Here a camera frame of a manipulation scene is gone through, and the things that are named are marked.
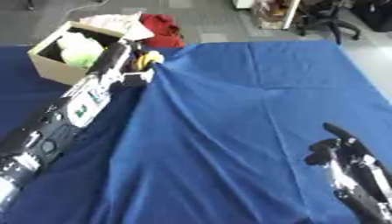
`wire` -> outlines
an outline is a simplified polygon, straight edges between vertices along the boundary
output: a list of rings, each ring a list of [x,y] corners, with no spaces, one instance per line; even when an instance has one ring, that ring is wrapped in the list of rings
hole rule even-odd
[[[65,22],[65,20],[67,19],[67,17],[69,17],[69,15],[71,13],[75,12],[75,11],[83,10],[83,9],[90,8],[90,7],[101,7],[101,6],[105,5],[105,4],[107,4],[109,1],[110,0],[105,0],[105,1],[103,1],[101,3],[91,3],[91,4],[82,5],[82,6],[73,8],[71,10],[68,10],[68,11],[66,11],[64,13],[63,18],[60,20],[60,24],[62,25]]]

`green stuffed toy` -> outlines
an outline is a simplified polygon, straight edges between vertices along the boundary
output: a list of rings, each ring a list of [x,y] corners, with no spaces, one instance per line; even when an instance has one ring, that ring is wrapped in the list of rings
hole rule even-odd
[[[57,40],[57,44],[61,49],[61,58],[72,67],[89,69],[103,52],[100,43],[79,32],[66,32]]]

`blue tablecloth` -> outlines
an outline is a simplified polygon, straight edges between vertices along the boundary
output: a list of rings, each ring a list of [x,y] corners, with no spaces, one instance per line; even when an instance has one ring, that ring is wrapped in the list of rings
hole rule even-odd
[[[1,49],[0,66],[1,135],[65,90],[37,77],[24,48]],[[189,45],[145,90],[119,91],[8,220],[357,223],[304,163],[330,137],[323,122],[392,165],[392,109],[333,43]]]

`floor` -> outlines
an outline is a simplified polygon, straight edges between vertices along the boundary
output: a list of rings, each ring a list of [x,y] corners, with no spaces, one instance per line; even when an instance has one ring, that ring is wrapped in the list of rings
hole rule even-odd
[[[247,11],[236,11],[231,0],[109,0],[101,7],[70,11],[75,7],[95,4],[92,0],[35,0],[35,11],[24,10],[24,0],[0,2],[0,45],[38,43],[67,20],[78,20],[94,14],[130,14],[143,10],[164,13],[176,18],[186,43],[260,41],[286,39],[333,39],[328,31],[313,31],[306,38],[294,31],[256,29]],[[392,102],[392,32],[376,33],[349,11],[341,17],[358,25],[363,36],[359,41],[344,39],[342,50],[354,64]]]

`red cloth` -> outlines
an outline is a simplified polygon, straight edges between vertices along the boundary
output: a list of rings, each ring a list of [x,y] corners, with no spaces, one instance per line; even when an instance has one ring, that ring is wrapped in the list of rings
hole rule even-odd
[[[145,45],[152,47],[184,46],[179,27],[171,17],[161,14],[143,14],[140,22],[155,34],[153,38],[143,40]]]

